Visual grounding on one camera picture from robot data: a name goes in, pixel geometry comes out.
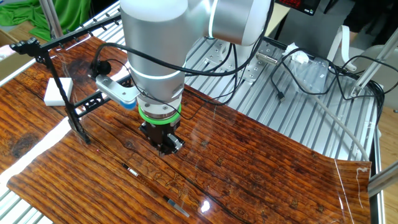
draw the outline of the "table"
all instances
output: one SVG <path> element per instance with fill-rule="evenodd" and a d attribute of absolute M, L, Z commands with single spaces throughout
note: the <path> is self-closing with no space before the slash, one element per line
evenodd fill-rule
<path fill-rule="evenodd" d="M 100 43 L 83 37 L 54 58 L 59 70 L 57 60 L 66 63 L 78 98 L 96 90 L 85 74 Z M 126 61 L 118 50 L 103 53 Z M 117 64 L 113 68 L 121 69 Z M 65 130 L 61 108 L 44 106 L 49 76 L 44 66 L 35 64 L 0 88 L 6 96 L 0 101 L 0 124 L 9 131 L 1 139 L 2 154 L 11 151 L 6 159 L 11 161 L 61 121 L 39 144 L 55 145 L 7 185 L 56 223 L 369 222 L 368 162 L 329 159 L 231 108 L 211 105 L 193 120 L 182 121 L 177 134 L 187 143 L 176 155 L 159 158 L 138 130 L 138 112 L 114 102 L 83 118 L 93 140 L 86 146 Z M 183 114 L 193 114 L 202 103 L 184 93 Z M 150 186 L 121 163 L 133 167 Z M 174 210 L 157 191 L 190 217 Z"/>

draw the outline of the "metal bracket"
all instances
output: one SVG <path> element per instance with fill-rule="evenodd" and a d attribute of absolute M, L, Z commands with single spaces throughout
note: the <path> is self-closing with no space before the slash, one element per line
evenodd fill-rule
<path fill-rule="evenodd" d="M 226 48 L 226 46 L 228 45 L 228 42 L 222 41 L 222 40 L 218 40 L 216 44 L 214 44 L 209 51 L 207 51 L 207 53 L 205 54 L 204 58 L 207 62 L 209 62 L 210 64 L 217 66 L 220 62 L 223 61 L 223 57 L 222 55 L 226 53 L 226 50 L 228 50 L 228 48 Z M 262 44 L 260 46 L 259 52 L 263 53 L 263 54 L 269 54 L 272 55 L 273 52 L 271 52 L 271 48 L 268 47 L 269 44 Z M 245 57 L 239 54 L 239 49 L 237 50 L 237 55 L 238 58 L 239 57 Z M 240 58 L 238 60 L 238 66 L 240 66 L 240 64 L 242 64 L 242 62 L 244 62 L 247 58 Z M 220 68 L 224 71 L 228 71 L 228 70 L 234 70 L 235 69 L 235 62 L 234 62 L 234 57 L 233 54 L 231 54 L 229 56 L 229 59 L 227 60 L 227 62 Z M 246 82 L 249 83 L 253 83 L 255 82 L 258 77 L 260 76 L 262 70 L 264 69 L 264 67 L 266 66 L 266 63 L 258 60 L 257 58 L 253 58 L 250 62 L 249 65 L 247 65 L 246 70 L 243 73 L 243 70 L 241 70 L 239 72 L 239 77 L 241 75 L 243 75 L 243 80 L 245 80 Z"/>

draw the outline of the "gray cable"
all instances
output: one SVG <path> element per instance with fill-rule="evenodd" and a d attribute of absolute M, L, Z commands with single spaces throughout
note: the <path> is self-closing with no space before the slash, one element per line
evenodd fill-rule
<path fill-rule="evenodd" d="M 287 70 L 286 66 L 283 66 L 283 68 L 286 70 L 286 72 L 289 73 L 289 71 Z M 298 84 L 305 90 L 305 91 L 310 91 L 305 84 L 303 84 L 301 82 L 300 79 L 297 79 Z M 354 141 L 355 145 L 358 146 L 359 150 L 362 153 L 362 156 L 364 157 L 365 161 L 369 161 L 369 156 L 366 154 L 366 151 L 364 149 L 364 147 L 361 145 L 361 143 L 358 141 L 358 139 L 355 137 L 355 135 L 343 124 L 343 122 L 341 122 L 336 115 L 333 114 L 333 112 L 331 112 L 329 110 L 329 108 L 321 101 L 319 100 L 319 98 L 315 95 L 310 95 L 321 107 L 323 110 L 325 110 L 325 112 L 341 127 L 343 128 L 343 130 L 348 134 L 348 136 Z"/>

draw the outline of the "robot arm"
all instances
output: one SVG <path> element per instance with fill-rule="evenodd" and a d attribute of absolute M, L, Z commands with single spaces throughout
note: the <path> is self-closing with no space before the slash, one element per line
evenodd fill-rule
<path fill-rule="evenodd" d="M 121 0 L 121 17 L 126 45 L 167 63 L 184 67 L 194 42 L 203 36 L 239 45 L 252 45 L 259 38 L 271 0 Z M 145 95 L 105 78 L 96 77 L 98 88 L 126 109 L 139 105 L 148 138 L 155 147 L 168 141 L 179 124 L 179 108 L 185 73 L 158 65 L 128 53 L 132 78 Z M 159 134 L 152 128 L 168 125 Z"/>

